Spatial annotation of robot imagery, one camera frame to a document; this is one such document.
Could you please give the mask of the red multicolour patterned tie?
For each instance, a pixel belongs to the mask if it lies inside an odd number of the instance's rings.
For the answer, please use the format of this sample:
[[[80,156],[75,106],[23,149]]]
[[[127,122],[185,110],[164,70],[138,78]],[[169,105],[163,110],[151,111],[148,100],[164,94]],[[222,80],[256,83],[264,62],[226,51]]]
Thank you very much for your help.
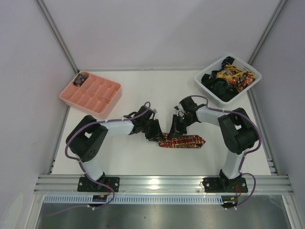
[[[196,149],[201,148],[206,143],[206,141],[198,135],[182,135],[169,138],[167,133],[163,133],[163,136],[164,139],[158,140],[158,146],[163,148]]]

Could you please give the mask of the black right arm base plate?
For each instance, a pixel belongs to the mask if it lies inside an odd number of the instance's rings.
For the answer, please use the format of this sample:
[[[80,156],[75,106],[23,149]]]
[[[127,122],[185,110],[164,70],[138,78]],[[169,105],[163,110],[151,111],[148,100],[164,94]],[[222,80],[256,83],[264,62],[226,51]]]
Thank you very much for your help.
[[[206,193],[247,193],[248,187],[244,177],[227,179],[226,177],[206,177],[202,180]]]

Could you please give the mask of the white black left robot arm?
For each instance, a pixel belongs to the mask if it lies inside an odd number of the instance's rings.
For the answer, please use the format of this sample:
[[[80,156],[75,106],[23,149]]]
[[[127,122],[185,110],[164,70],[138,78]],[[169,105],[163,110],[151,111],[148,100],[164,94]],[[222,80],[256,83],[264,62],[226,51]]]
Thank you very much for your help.
[[[102,143],[107,137],[145,134],[148,141],[164,140],[156,111],[146,105],[120,119],[98,121],[85,116],[66,138],[65,155],[76,160],[90,183],[105,186],[105,173],[96,160]]]

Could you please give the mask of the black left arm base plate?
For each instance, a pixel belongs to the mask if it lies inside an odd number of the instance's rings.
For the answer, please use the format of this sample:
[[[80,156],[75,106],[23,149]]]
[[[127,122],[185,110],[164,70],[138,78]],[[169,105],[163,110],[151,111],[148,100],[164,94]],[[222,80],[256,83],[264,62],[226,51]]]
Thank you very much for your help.
[[[115,193],[119,191],[120,178],[119,177],[102,177],[96,182],[91,181],[86,176],[82,176],[78,181],[78,192],[108,192],[110,187]]]

